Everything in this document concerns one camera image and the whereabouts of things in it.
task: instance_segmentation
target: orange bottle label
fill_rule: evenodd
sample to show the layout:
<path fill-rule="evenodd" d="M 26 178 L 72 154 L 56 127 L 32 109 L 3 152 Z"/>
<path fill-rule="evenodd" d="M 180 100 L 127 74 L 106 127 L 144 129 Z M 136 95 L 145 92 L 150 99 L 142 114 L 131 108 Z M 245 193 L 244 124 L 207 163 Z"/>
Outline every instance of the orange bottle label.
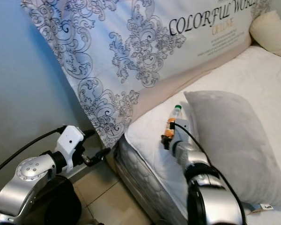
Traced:
<path fill-rule="evenodd" d="M 172 138 L 174 136 L 174 130 L 170 129 L 170 123 L 175 122 L 175 118 L 169 118 L 167 122 L 167 126 L 164 132 L 164 135 Z"/>

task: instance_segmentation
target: bottle cap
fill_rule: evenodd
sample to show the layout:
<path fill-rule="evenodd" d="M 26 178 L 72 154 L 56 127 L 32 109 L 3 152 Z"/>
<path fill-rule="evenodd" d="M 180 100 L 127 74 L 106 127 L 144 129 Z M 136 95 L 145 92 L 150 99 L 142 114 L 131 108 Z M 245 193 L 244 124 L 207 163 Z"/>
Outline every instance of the bottle cap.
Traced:
<path fill-rule="evenodd" d="M 175 108 L 182 109 L 181 105 L 175 105 Z"/>

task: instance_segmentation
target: plastic bottle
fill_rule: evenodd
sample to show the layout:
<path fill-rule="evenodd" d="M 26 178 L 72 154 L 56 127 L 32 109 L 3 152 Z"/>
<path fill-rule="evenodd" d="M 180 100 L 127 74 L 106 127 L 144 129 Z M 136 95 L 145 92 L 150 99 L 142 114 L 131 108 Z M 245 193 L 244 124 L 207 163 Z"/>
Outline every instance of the plastic bottle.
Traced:
<path fill-rule="evenodd" d="M 174 122 L 175 119 L 182 119 L 182 112 L 181 112 L 181 106 L 176 105 L 174 110 L 171 112 L 170 117 L 167 122 L 167 126 L 164 132 L 164 135 L 168 138 L 172 138 L 174 136 L 174 130 L 170 129 L 170 123 Z"/>

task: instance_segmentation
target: gray pillow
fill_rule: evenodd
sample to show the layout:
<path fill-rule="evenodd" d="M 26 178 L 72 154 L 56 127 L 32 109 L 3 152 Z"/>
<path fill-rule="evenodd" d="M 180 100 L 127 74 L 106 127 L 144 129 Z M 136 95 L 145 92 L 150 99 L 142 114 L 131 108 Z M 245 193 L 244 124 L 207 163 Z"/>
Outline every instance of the gray pillow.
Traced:
<path fill-rule="evenodd" d="M 253 108 L 224 91 L 185 92 L 200 144 L 241 201 L 281 206 L 281 170 Z"/>

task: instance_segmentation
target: pillowcase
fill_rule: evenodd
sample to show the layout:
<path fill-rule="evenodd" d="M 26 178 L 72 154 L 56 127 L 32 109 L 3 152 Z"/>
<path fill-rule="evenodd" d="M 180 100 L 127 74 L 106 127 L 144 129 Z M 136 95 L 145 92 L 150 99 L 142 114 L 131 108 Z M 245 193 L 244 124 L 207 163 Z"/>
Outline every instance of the pillowcase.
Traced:
<path fill-rule="evenodd" d="M 253 108 L 224 91 L 185 92 L 200 144 L 241 201 L 281 206 L 281 170 Z"/>
<path fill-rule="evenodd" d="M 257 17 L 250 27 L 250 33 L 262 47 L 281 56 L 281 19 L 276 11 Z"/>

